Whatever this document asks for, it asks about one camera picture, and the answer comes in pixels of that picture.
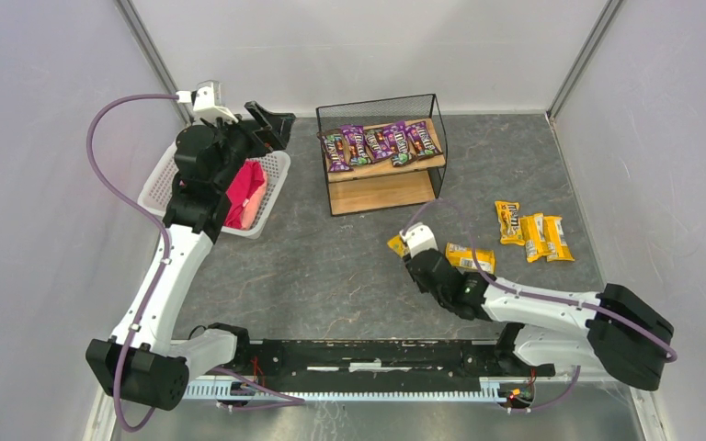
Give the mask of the yellow candy bag backside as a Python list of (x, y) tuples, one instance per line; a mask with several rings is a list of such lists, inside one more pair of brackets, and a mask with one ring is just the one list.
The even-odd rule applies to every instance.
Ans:
[(489, 274), (495, 272), (495, 253), (492, 250), (472, 249), (456, 243), (447, 243), (445, 257), (450, 264), (464, 271), (476, 271), (476, 263)]

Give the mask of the yellow M&M candy bag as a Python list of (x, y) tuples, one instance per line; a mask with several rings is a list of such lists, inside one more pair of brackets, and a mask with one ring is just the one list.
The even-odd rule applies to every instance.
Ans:
[(404, 258), (410, 254), (406, 242), (399, 234), (394, 235), (394, 237), (387, 242), (387, 245), (400, 258)]

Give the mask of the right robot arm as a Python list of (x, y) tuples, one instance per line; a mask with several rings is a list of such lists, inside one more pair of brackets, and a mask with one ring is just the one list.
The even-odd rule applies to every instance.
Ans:
[(502, 322), (498, 349), (530, 366), (604, 370), (639, 390), (660, 386), (673, 325), (630, 289), (566, 292), (517, 284), (478, 271), (461, 272), (437, 249), (405, 259), (423, 293), (468, 321)]

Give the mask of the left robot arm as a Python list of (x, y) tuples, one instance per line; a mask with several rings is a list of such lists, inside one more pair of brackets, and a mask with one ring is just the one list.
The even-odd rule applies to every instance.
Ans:
[(226, 192), (249, 159), (284, 150), (295, 115), (245, 104), (249, 118), (220, 111), (197, 116), (180, 131), (173, 156), (176, 173), (162, 218), (134, 200), (125, 201), (159, 230), (154, 260), (121, 322), (105, 340), (94, 339), (85, 360), (118, 407), (124, 401), (170, 411), (189, 382), (233, 362), (248, 344), (246, 331), (214, 324), (181, 344), (172, 341), (190, 284), (222, 232), (232, 203)]

